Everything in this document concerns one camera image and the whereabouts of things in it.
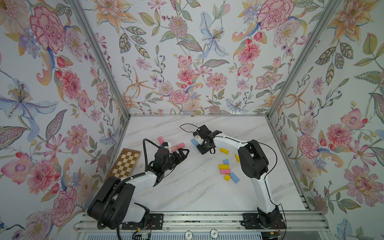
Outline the light blue long block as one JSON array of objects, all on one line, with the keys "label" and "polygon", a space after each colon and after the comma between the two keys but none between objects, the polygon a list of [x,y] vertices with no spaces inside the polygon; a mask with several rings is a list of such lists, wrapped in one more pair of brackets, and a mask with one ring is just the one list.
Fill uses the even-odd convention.
[{"label": "light blue long block", "polygon": [[191,142],[194,144],[195,147],[200,145],[196,139],[191,139]]}]

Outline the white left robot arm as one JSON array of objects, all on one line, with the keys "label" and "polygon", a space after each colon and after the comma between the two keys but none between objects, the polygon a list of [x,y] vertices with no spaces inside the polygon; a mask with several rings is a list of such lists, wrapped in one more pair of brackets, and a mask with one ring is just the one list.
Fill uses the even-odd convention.
[{"label": "white left robot arm", "polygon": [[189,152],[183,148],[175,152],[159,148],[155,159],[146,166],[143,173],[123,180],[109,177],[91,202],[88,216],[97,221],[99,230],[115,230],[122,224],[146,227],[149,224],[150,209],[135,203],[134,194],[158,185],[166,172],[174,170],[187,158]]}]

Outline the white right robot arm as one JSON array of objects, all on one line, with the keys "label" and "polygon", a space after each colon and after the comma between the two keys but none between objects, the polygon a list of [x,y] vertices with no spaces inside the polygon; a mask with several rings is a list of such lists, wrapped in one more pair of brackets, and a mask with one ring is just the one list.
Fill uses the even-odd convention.
[{"label": "white right robot arm", "polygon": [[193,132],[198,151],[204,155],[216,148],[224,149],[239,158],[243,173],[251,179],[257,197],[258,222],[264,229],[270,229],[283,216],[269,190],[269,160],[256,140],[242,141],[229,137],[221,131],[210,131],[203,125]]}]

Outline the pink rectangular block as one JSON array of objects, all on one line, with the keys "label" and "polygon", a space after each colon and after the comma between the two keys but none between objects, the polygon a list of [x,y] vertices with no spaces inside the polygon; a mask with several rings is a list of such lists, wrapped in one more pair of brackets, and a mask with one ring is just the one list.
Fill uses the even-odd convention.
[{"label": "pink rectangular block", "polygon": [[184,148],[184,147],[185,147],[185,144],[184,144],[184,143],[178,144],[178,145],[176,145],[176,146],[172,146],[172,147],[171,147],[171,152],[175,152],[175,151],[177,151],[178,149],[182,149],[182,148]]}]

